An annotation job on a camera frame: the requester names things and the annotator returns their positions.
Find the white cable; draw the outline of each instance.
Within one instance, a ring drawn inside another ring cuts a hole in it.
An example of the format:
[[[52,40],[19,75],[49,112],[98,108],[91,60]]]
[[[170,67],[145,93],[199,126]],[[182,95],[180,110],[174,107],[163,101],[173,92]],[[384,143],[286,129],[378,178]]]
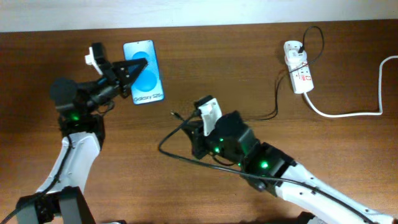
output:
[[[381,77],[382,77],[382,68],[383,65],[386,61],[393,59],[393,58],[398,58],[398,55],[396,56],[390,56],[386,59],[384,59],[379,67],[379,112],[359,112],[359,113],[348,113],[348,114],[325,114],[319,111],[311,102],[310,98],[308,97],[307,93],[303,93],[305,100],[307,103],[310,105],[310,107],[317,112],[319,115],[327,117],[327,118],[345,118],[349,116],[378,116],[383,114],[383,105],[381,101]]]

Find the power outlet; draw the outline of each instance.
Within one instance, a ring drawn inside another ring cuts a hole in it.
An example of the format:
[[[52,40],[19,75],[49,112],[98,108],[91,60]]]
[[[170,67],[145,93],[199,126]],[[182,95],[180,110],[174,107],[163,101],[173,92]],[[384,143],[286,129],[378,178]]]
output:
[[[285,62],[289,69],[290,79],[292,81],[293,91],[296,94],[302,94],[309,92],[313,89],[313,82],[310,73],[310,68],[306,65],[307,53],[303,51],[299,53],[299,49],[302,43],[296,40],[290,40],[285,42]],[[296,68],[302,67],[297,71],[290,72]]]

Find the white wall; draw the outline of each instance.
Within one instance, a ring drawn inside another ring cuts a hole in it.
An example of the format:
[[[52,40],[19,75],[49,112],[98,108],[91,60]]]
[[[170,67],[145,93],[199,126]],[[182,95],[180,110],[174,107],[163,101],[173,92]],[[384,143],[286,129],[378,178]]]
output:
[[[398,19],[398,0],[0,0],[0,32]]]

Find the brown wood surface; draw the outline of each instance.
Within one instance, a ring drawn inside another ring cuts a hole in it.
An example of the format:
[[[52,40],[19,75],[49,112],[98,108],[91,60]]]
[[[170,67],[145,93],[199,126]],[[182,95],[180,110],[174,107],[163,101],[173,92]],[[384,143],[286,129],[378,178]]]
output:
[[[92,42],[106,46],[111,61],[123,59],[123,43],[152,39],[164,76],[165,100],[136,106],[116,99],[105,117],[106,140],[95,160],[85,198],[98,222],[238,223],[296,217],[303,209],[258,193],[233,174],[185,164],[157,152],[158,142],[205,95],[223,113],[244,118],[274,108],[274,82],[286,70],[283,43],[301,40],[310,25],[325,35],[323,56],[310,69],[313,103],[325,113],[377,110],[379,64],[398,54],[398,21],[312,22],[151,29],[73,30],[0,34],[0,216],[19,197],[35,192],[61,148],[57,112],[49,88],[57,77],[78,82],[98,74],[86,66]],[[307,36],[308,57],[320,48]],[[273,144],[347,196],[398,216],[398,60],[384,66],[382,116],[327,119],[282,82],[279,115],[250,122],[256,136]],[[166,149],[190,155],[178,133]]]

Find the wood grain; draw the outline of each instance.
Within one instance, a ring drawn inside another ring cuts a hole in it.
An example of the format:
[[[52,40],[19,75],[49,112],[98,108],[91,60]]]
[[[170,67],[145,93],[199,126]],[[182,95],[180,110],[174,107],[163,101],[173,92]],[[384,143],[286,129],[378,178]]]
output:
[[[310,25],[325,35],[325,52],[311,66],[313,103],[326,113],[377,110],[379,64],[396,55],[398,21],[315,22],[152,29],[72,30],[0,34],[0,216],[32,194],[55,162],[61,143],[49,88],[57,77],[94,80],[83,56],[92,42],[111,61],[125,42],[152,39],[164,76],[165,100],[135,106],[116,100],[105,119],[106,140],[91,168],[85,197],[98,222],[238,223],[296,217],[302,209],[260,194],[238,176],[174,161],[158,142],[205,95],[224,113],[244,118],[274,107],[274,82],[286,69],[282,46]],[[309,58],[320,48],[314,31]],[[326,119],[315,114],[284,80],[279,115],[250,122],[256,136],[304,164],[318,178],[371,208],[398,216],[398,60],[383,70],[384,114]],[[189,156],[182,133],[166,148]]]

